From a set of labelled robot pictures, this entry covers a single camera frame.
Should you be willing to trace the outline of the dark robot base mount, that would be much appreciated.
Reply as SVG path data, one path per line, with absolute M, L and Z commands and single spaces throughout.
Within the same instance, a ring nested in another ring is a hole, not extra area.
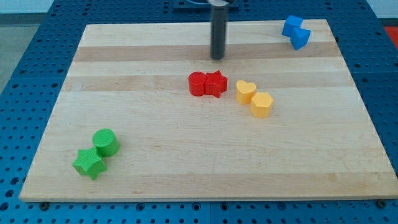
M 239 0 L 172 0 L 173 12 L 217 12 L 227 14 L 239 9 Z

